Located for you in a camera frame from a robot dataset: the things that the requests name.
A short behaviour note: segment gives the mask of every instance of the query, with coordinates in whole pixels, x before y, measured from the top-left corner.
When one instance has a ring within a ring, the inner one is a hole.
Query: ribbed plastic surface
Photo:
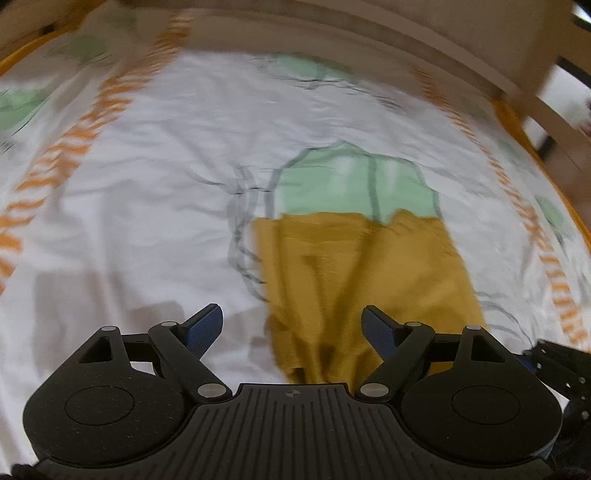
[[[438,458],[403,431],[389,407],[361,403],[342,385],[244,385],[198,407],[159,452],[129,465],[85,470],[45,460],[56,480],[538,480],[542,460],[473,468]]]

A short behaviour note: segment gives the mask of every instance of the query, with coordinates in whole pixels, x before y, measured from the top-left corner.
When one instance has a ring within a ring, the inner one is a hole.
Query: yellow towel
[[[381,225],[357,213],[315,213],[257,219],[254,228],[273,350],[291,382],[353,390],[381,363],[361,332],[367,304],[440,333],[485,324],[440,219],[400,210]]]

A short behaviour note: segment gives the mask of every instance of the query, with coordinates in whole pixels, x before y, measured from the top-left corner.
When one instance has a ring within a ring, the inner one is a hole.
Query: mint green pattern
[[[273,54],[269,56],[277,74],[305,82],[352,82],[353,75],[343,65],[316,57]]]
[[[530,162],[530,159],[523,159],[515,150],[515,147],[503,140],[497,140],[499,148],[503,152],[505,158],[509,160],[517,170],[526,170],[532,175],[537,176],[538,171]]]
[[[114,27],[125,31],[133,30],[137,23],[135,15],[130,12],[116,12],[109,15],[106,20]]]
[[[9,131],[30,119],[45,101],[42,90],[7,90],[0,94],[0,131]]]
[[[58,49],[58,53],[77,60],[84,65],[107,53],[105,41],[95,35],[74,35],[68,43]]]
[[[546,197],[542,196],[536,196],[535,201],[540,205],[544,217],[548,220],[548,223],[552,227],[558,240],[561,241],[564,237],[568,238],[572,233],[572,230],[557,206]]]
[[[439,196],[414,163],[346,142],[296,158],[281,171],[276,194],[282,212],[292,215],[355,212],[382,223],[400,209],[439,215]]]

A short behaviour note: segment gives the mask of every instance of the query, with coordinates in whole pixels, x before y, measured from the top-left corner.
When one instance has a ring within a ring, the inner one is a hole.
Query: mattress
[[[0,77],[0,471],[34,461],[27,398],[103,325],[145,332],[218,303],[205,364],[234,390],[285,381],[251,224],[297,210],[286,185],[314,209],[313,175],[294,190],[290,169],[318,149],[335,211],[396,186],[443,220],[511,351],[591,348],[584,234],[489,99],[396,59],[386,84],[297,53],[201,51],[199,15],[110,1]],[[353,194],[359,156],[398,161]]]

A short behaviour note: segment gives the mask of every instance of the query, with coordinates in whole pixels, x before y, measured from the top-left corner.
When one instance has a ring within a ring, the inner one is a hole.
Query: bed
[[[218,303],[205,363],[285,382],[252,223],[387,223],[380,179],[444,223],[507,348],[591,349],[591,145],[535,95],[558,56],[591,71],[570,2],[97,3],[0,14],[0,471],[34,460],[24,403],[106,324]],[[528,115],[560,146],[548,168]]]

